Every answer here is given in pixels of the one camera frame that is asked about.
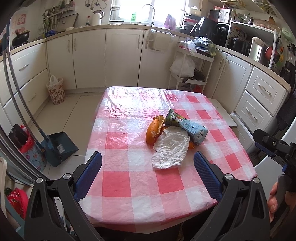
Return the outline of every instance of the human hand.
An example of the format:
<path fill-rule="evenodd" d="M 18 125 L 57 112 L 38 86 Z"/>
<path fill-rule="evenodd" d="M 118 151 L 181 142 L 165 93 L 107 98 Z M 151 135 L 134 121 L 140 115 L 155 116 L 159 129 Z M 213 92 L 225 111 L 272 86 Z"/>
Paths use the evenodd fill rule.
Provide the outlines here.
<path fill-rule="evenodd" d="M 276 182 L 270 191 L 270 197 L 267 202 L 270 222 L 273 221 L 274 213 L 278 209 L 278 202 L 276 200 L 277 188 L 278 188 L 278 183 Z M 289 206 L 290 211 L 292 211 L 296 205 L 296 193 L 291 193 L 287 191 L 285 195 L 285 202 Z"/>

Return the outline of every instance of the crumpled tissue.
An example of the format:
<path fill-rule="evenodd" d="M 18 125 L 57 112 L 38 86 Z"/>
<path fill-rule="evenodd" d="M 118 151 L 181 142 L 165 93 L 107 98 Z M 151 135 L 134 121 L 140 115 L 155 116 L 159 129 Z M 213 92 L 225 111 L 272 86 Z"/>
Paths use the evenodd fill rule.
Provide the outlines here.
<path fill-rule="evenodd" d="M 180 166 L 186 156 L 189 146 L 187 131 L 180 127 L 170 126 L 158 137 L 151 157 L 153 167 L 166 169 Z"/>

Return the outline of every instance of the plastic table cover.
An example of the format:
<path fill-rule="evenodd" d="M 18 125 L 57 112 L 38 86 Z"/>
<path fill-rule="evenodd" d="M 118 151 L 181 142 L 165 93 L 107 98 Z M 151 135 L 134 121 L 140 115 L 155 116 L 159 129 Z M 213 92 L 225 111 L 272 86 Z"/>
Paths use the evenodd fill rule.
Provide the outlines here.
<path fill-rule="evenodd" d="M 146 130 L 153 118 L 178 114 L 205 126 L 200 146 L 188 150 L 180 167 L 154 169 Z M 110 87 L 98 105 L 85 162 L 94 151 L 102 167 L 80 205 L 94 226 L 150 233 L 210 208 L 216 202 L 193 166 L 196 151 L 237 179 L 256 176 L 239 140 L 211 102 L 200 93 Z"/>

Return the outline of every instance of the wire basket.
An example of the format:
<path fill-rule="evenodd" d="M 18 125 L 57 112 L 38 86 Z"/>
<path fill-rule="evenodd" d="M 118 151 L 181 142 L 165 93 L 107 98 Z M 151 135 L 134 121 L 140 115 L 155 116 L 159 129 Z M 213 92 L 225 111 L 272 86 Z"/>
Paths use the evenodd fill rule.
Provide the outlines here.
<path fill-rule="evenodd" d="M 271 5 L 269 5 L 269 3 L 267 1 L 264 2 L 260 2 L 260 1 L 255 1 L 252 0 L 253 3 L 257 4 L 257 6 L 265 13 L 269 14 L 269 15 L 273 15 L 275 17 L 278 17 L 277 14 L 275 13 L 275 11 L 273 10 L 273 8 L 271 7 Z"/>
<path fill-rule="evenodd" d="M 236 9 L 243 9 L 243 8 L 246 8 L 246 6 L 247 6 L 243 0 L 236 0 L 236 1 L 220 0 L 220 2 L 227 5 L 228 7 L 236 8 Z"/>

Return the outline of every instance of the electric kettle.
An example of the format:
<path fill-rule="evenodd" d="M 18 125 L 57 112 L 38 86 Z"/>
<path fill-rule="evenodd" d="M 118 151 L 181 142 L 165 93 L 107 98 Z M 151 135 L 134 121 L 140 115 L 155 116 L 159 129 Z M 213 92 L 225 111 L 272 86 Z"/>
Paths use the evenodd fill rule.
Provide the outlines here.
<path fill-rule="evenodd" d="M 102 18 L 105 16 L 103 10 L 94 11 L 94 15 L 91 19 L 91 26 L 101 25 Z"/>

